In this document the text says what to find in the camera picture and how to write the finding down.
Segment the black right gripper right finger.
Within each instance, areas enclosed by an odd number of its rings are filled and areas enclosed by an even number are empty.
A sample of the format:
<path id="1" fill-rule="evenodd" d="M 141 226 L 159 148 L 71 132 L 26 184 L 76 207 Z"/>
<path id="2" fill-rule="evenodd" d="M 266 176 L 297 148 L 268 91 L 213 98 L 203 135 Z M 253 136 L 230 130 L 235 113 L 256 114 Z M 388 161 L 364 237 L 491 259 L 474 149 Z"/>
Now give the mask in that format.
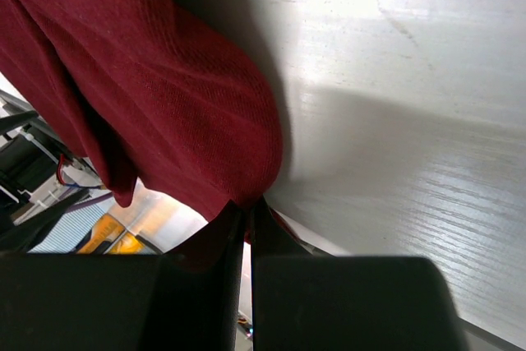
<path id="1" fill-rule="evenodd" d="M 256 350 L 466 350 L 450 291 L 418 256 L 316 256 L 250 213 Z"/>

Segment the dark red t-shirt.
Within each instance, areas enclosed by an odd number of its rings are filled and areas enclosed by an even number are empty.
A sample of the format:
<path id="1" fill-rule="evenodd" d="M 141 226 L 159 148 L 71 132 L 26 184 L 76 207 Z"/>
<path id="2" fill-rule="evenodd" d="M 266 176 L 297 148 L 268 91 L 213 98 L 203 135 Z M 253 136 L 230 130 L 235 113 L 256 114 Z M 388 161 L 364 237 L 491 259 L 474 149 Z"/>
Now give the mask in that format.
<path id="1" fill-rule="evenodd" d="M 174 0 L 1 0 L 1 72 L 120 206 L 142 183 L 213 220 L 278 177 L 269 83 Z"/>

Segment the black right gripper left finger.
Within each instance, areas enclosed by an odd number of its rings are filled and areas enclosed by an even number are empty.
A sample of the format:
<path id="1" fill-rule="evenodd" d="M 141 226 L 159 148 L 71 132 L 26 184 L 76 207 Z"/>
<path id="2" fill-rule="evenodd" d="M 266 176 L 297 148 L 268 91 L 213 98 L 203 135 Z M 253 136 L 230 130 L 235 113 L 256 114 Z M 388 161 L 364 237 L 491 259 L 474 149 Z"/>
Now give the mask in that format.
<path id="1" fill-rule="evenodd" d="M 33 252 L 64 210 L 1 233 L 2 349 L 233 349 L 245 225 L 235 204 L 161 255 Z"/>

